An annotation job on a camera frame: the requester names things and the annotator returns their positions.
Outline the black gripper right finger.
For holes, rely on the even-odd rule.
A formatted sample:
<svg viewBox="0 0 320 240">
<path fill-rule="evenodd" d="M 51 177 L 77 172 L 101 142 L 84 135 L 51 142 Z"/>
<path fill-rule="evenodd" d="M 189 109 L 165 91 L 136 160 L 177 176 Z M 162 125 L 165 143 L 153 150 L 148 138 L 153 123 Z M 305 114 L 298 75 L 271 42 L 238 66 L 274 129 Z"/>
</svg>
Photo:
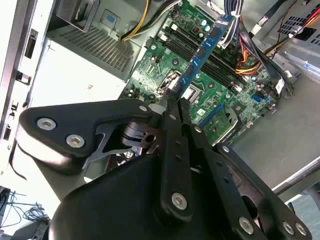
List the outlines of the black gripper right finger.
<svg viewBox="0 0 320 240">
<path fill-rule="evenodd" d="M 230 240 L 310 240 L 307 226 L 228 145 L 212 147 L 204 131 L 190 119 L 190 103 L 181 98 L 179 113 L 186 129 L 191 162 L 209 179 L 221 204 Z"/>
</svg>

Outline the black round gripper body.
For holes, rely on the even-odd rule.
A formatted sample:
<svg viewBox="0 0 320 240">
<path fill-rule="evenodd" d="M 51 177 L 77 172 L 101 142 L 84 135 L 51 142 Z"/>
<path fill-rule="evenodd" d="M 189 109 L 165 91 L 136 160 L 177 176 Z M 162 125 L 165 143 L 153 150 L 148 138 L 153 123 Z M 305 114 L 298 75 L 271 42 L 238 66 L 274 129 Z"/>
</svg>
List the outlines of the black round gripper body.
<svg viewBox="0 0 320 240">
<path fill-rule="evenodd" d="M 189 146 L 187 131 L 165 131 L 160 154 L 136 157 L 61 202 L 51 240 L 230 240 L 209 179 Z"/>
</svg>

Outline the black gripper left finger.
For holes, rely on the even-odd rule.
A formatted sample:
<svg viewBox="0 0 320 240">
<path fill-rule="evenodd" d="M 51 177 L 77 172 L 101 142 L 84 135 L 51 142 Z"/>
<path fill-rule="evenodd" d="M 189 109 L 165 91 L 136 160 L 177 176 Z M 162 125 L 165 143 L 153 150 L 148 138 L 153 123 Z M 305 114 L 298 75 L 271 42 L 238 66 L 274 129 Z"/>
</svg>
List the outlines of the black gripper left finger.
<svg viewBox="0 0 320 240">
<path fill-rule="evenodd" d="M 138 148 L 126 164 L 159 155 L 164 132 L 182 131 L 178 102 L 168 99 L 162 113 L 138 99 L 29 108 L 19 118 L 17 143 L 29 156 L 66 175 Z"/>
</svg>

